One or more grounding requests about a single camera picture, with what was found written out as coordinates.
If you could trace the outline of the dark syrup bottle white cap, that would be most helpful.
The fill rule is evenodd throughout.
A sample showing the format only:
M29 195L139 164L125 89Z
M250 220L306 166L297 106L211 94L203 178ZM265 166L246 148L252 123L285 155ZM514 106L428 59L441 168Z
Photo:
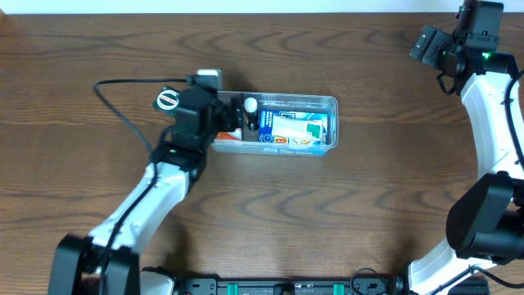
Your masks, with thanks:
M249 97L245 99L244 114L248 129L250 131L256 131L259 128L260 116L258 112L258 102L255 98Z

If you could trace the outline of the red orange medicine box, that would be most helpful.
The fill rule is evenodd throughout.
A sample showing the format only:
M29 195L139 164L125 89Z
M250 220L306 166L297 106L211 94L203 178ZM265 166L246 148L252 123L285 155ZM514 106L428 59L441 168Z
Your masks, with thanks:
M236 128L234 131L218 132L216 139L217 140L242 141L242 129Z

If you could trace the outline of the blue fever patch box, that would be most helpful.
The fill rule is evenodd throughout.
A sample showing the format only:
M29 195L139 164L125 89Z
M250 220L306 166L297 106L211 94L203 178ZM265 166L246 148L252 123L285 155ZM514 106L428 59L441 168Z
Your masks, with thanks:
M297 120L321 120L323 122L323 138L319 141L298 138L286 138L271 134L273 118L283 116ZM317 112L303 111L262 111L260 113L259 141L261 143L282 143L289 145L321 146L328 141L328 115Z

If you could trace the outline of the dark green round-logo box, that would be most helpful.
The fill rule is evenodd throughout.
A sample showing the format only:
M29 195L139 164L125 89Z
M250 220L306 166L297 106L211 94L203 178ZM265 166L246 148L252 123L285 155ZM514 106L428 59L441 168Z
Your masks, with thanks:
M179 105L179 95L176 89L165 86L157 95L152 103L154 110L161 112L169 117L175 117Z

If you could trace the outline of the white green medicine box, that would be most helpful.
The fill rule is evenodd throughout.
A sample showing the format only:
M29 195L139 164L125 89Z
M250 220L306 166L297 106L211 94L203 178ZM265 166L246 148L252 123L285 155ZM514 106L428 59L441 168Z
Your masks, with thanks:
M279 137L319 141L323 138L323 122L275 116L271 134Z

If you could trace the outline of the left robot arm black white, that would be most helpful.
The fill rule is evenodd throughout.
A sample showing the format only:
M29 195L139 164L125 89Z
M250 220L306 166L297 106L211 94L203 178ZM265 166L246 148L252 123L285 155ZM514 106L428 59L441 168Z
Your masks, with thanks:
M190 192L206 167L206 152L220 132L239 128L240 98L219 97L212 87L182 92L164 87L152 103L175 118L161 133L135 189L85 238L58 244L48 292L76 294L82 275L96 273L100 294L175 294L176 281L158 270L140 270L139 257L168 213Z

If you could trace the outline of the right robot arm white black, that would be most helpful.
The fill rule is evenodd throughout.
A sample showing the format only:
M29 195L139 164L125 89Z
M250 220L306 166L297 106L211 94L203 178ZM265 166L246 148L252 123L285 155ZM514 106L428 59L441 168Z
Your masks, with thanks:
M451 207L445 238L409 264L395 290L403 294L470 291L477 274L523 258L523 118L514 56L497 52L494 25L457 28L452 34L427 26L410 53L453 78L472 126L478 179Z

